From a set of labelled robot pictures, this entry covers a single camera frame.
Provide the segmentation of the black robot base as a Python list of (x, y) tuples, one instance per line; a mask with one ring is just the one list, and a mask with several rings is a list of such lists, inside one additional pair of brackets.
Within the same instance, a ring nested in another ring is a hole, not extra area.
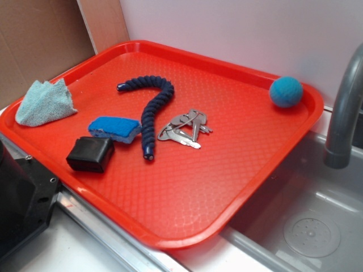
[(1, 261), (48, 228), (59, 188), (38, 160), (15, 159), (1, 143)]

